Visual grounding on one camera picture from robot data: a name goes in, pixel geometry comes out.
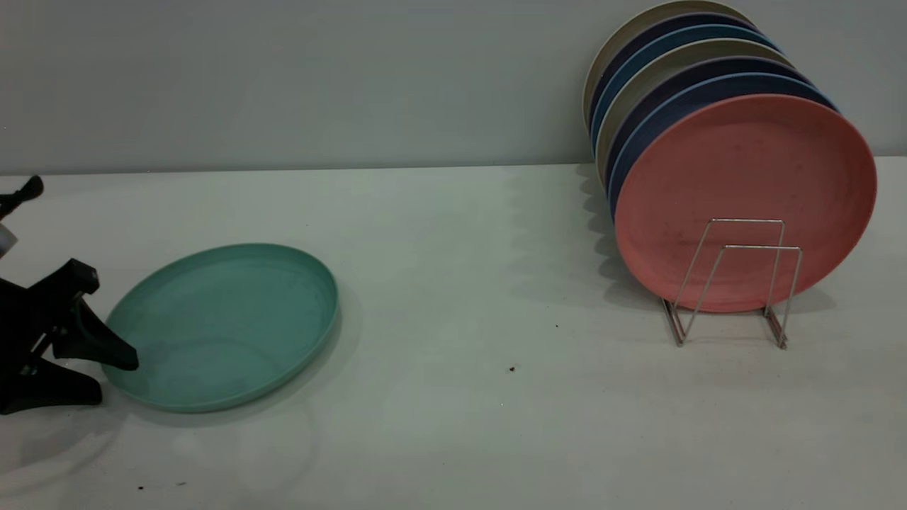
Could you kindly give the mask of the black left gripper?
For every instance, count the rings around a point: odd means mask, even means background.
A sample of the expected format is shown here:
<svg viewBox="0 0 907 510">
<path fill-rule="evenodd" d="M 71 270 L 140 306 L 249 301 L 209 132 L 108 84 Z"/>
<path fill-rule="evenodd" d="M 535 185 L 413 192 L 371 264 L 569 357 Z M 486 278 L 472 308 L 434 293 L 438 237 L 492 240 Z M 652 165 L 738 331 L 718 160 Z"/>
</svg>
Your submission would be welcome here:
<svg viewBox="0 0 907 510">
<path fill-rule="evenodd" d="M 96 380 L 42 358 L 58 327 L 58 358 L 95 361 L 126 371 L 140 367 L 136 349 L 86 303 L 84 296 L 99 288 L 95 268 L 78 259 L 69 259 L 29 288 L 2 280 L 1 414 L 103 402 Z"/>
</svg>

